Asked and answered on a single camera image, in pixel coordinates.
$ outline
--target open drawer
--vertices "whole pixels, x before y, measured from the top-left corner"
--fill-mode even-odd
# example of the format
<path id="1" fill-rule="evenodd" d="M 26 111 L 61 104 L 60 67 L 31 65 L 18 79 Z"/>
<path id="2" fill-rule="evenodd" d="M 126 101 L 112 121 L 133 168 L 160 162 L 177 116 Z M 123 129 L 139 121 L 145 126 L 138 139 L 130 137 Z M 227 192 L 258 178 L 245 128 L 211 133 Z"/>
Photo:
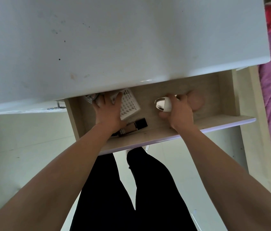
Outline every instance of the open drawer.
<path id="1" fill-rule="evenodd" d="M 141 111 L 127 119 L 132 122 L 145 118 L 148 127 L 123 137 L 111 137 L 101 154 L 122 151 L 179 138 L 167 121 L 159 118 L 154 101 L 166 93 L 181 94 L 199 90 L 205 105 L 194 113 L 194 123 L 202 132 L 209 132 L 254 122 L 250 116 L 241 116 L 236 89 L 236 70 L 175 79 L 165 82 L 131 87 Z M 95 124 L 95 112 L 82 96 L 65 99 L 76 140 Z"/>

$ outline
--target black bottle cap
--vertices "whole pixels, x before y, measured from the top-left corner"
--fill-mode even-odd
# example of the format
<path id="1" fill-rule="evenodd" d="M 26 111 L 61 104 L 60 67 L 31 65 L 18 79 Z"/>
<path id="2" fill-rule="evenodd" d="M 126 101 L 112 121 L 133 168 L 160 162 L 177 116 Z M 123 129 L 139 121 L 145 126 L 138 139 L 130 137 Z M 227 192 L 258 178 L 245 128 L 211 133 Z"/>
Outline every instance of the black bottle cap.
<path id="1" fill-rule="evenodd" d="M 135 123 L 135 126 L 136 126 L 136 128 L 137 128 L 138 130 L 141 130 L 141 129 L 145 128 L 145 127 L 148 127 L 145 118 L 142 118 L 142 119 L 140 119 L 140 120 L 137 120 L 137 121 L 135 121 L 134 123 Z"/>

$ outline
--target black pants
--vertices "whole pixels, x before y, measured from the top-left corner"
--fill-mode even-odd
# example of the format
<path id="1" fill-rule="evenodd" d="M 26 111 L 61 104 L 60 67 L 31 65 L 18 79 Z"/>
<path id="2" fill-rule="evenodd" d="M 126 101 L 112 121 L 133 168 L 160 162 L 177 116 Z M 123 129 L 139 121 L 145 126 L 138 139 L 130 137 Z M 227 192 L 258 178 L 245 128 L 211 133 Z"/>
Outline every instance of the black pants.
<path id="1" fill-rule="evenodd" d="M 197 230 L 164 164 L 142 147 L 129 151 L 127 162 L 137 186 L 136 210 L 120 181 L 114 155 L 98 156 L 81 191 L 71 231 Z"/>

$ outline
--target person's left arm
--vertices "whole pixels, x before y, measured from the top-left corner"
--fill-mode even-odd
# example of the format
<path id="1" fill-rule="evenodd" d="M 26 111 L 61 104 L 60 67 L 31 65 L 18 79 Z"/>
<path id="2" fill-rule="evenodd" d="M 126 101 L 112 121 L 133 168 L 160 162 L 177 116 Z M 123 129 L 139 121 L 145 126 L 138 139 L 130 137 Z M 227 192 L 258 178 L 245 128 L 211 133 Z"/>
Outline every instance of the person's left arm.
<path id="1" fill-rule="evenodd" d="M 0 230 L 61 230 L 95 160 L 112 133 L 125 127 L 120 93 L 93 103 L 96 125 L 31 179 L 0 209 Z"/>

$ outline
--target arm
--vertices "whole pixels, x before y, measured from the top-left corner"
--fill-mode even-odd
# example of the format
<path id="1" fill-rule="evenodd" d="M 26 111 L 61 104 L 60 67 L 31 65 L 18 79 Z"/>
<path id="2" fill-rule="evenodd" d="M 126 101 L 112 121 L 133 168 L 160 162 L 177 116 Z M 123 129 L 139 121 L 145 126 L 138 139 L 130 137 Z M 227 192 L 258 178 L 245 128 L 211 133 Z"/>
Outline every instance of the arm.
<path id="1" fill-rule="evenodd" d="M 111 103 L 101 96 L 94 105 L 96 125 L 31 179 L 0 209 L 0 230 L 61 230 L 94 162 L 120 119 L 122 94 Z"/>
<path id="2" fill-rule="evenodd" d="M 193 124 L 187 96 L 168 95 L 160 112 L 186 143 L 207 193 L 228 230 L 271 230 L 271 193 Z"/>

